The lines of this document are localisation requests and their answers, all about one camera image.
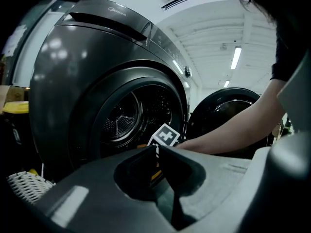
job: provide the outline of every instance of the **yellow lid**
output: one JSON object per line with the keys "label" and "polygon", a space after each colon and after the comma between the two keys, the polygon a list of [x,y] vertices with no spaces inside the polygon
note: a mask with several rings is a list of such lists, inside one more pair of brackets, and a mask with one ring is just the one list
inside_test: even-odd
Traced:
{"label": "yellow lid", "polygon": [[3,108],[3,112],[11,114],[28,113],[28,101],[7,102]]}

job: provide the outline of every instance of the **ceiling light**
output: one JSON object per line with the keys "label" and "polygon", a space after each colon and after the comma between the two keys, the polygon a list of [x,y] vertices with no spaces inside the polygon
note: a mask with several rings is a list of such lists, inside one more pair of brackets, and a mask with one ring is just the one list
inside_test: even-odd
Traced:
{"label": "ceiling light", "polygon": [[228,87],[229,83],[230,83],[230,81],[229,81],[229,80],[227,80],[227,81],[225,82],[224,87]]}
{"label": "ceiling light", "polygon": [[241,52],[242,52],[242,48],[241,47],[235,47],[231,69],[235,69],[237,67],[237,64],[239,62],[239,58],[240,58]]}
{"label": "ceiling light", "polygon": [[173,60],[173,63],[174,63],[175,66],[178,68],[179,72],[180,72],[181,74],[184,74],[184,73],[183,73],[183,70],[181,69],[181,67],[179,66],[179,64],[178,64],[175,60]]}

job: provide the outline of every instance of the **dark gray washing machine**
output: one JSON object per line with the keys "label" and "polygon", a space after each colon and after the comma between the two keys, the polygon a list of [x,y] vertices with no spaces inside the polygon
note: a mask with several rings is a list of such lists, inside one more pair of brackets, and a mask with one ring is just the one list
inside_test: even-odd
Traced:
{"label": "dark gray washing machine", "polygon": [[136,12],[107,0],[78,2],[46,37],[31,81],[31,127],[52,178],[147,144],[163,123],[182,135],[188,124],[188,137],[197,137],[207,133],[202,116],[210,125],[216,108],[238,113],[259,98],[240,88],[217,92],[187,123],[185,66],[173,42]]}

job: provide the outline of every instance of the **wicker basket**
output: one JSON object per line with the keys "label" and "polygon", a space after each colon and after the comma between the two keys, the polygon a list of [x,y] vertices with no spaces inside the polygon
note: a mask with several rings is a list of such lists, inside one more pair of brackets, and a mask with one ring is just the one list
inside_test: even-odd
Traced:
{"label": "wicker basket", "polygon": [[35,204],[53,184],[41,176],[29,172],[19,172],[6,178],[13,192],[23,200]]}

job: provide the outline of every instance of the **washing machine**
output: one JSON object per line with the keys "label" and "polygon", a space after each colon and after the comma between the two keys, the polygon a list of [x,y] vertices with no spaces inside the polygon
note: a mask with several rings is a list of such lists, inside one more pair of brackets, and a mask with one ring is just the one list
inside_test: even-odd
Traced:
{"label": "washing machine", "polygon": [[147,144],[163,123],[198,137],[259,98],[225,89],[189,119],[190,73],[146,18],[108,0],[79,1],[46,37],[30,85],[35,146],[51,177]]}

